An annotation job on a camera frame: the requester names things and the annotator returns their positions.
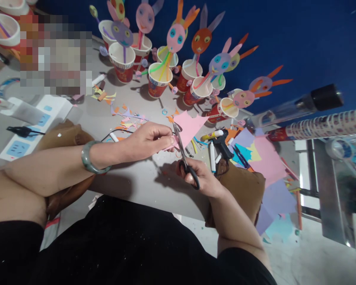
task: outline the hot glue stick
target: hot glue stick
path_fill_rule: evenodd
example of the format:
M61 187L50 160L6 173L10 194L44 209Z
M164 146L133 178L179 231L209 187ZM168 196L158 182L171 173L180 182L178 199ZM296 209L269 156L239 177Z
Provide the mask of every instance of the hot glue stick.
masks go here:
M213 139L213 138L216 138L216 137L220 137L224 134L224 132L222 130L217 130L217 131L214 131L213 133L209 133L208 135L204 135L202 137L202 140L205 141L205 140L208 140L208 139Z

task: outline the hand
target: hand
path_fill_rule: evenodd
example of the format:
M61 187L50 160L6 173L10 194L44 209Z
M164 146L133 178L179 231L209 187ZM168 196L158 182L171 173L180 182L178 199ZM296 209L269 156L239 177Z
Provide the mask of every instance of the hand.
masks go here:
M219 198L224 194L225 188L215 178L213 173L208 169L203 161L193 160L191 158L186 158L186 161L188 165L194 169L198 176L200 184L199 191L202 194L213 198ZM179 167L179 163L177 163L176 173L178 176L184 178L187 183L195 185L193 176L190 173L186 174L183 167Z
M125 140L118 142L122 149L121 162L143 160L173 145L171 128L165 125L148 122L139 127Z

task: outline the scissors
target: scissors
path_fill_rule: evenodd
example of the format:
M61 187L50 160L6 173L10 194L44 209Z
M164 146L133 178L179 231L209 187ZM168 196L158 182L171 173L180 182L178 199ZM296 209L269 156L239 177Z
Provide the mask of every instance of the scissors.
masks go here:
M182 166L183 170L185 171L186 174L191 173L191 175L194 178L195 183L197 184L196 186L193 185L193 187L196 190L199 190L200 185L199 185L198 175L196 174L194 169L190 165L187 164L187 161L186 161L185 148L183 147L181 136L179 134L180 129L176 123L173 123L173 127L174 127L174 132L178 137L178 146L179 146L179 150L182 154L182 159L179 161L179 168L181 168L181 166Z
M250 168L249 163L247 162L245 157L241 154L241 151L239 150L239 148L237 146L233 146L233 150L235 151L235 153L236 153L237 157L239 158L239 160L241 161L242 165L246 169Z

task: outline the floor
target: floor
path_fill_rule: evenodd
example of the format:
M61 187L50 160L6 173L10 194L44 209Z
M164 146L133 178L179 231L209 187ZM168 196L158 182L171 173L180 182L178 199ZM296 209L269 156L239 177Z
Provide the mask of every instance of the floor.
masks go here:
M88 213L88 205L96 193L87 191L61 213L58 235ZM206 228L203 221L182 217L188 227L212 256L217 255L218 234ZM264 243L279 285L354 285L356 284L356 251L322 236L321 224L303 219L303 231L294 233L283 243L274 236L271 244Z

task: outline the blue backdrop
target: blue backdrop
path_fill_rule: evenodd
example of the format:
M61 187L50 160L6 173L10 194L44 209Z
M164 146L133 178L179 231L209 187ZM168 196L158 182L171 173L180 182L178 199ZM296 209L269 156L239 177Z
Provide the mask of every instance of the blue backdrop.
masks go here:
M133 32L138 31L135 14L140 2L125 1L125 14ZM177 3L177 0L165 0L156 16L154 29L148 34L154 47L166 45ZM226 11L209 48L200 57L204 73L228 37L232 37L233 48L249 33L240 53L259 45L234 71L225 73L225 91L248 89L253 79L268 75L280 65L284 67L273 79L293 79L288 84L273 87L272 94L255 101L247 110L264 111L330 83L335 83L343 92L344 106L308 118L356 108L356 0L185 0L183 17L193 5L202 9L204 3L208 6L208 23ZM40 0L37 7L50 14L68 15L70 23L85 24L87 30L101 37L90 15L90 4L97 8L100 20L111 19L106 0ZM178 52L179 64L193 56L191 40L199 29L199 21L200 15L189 27L184 47Z

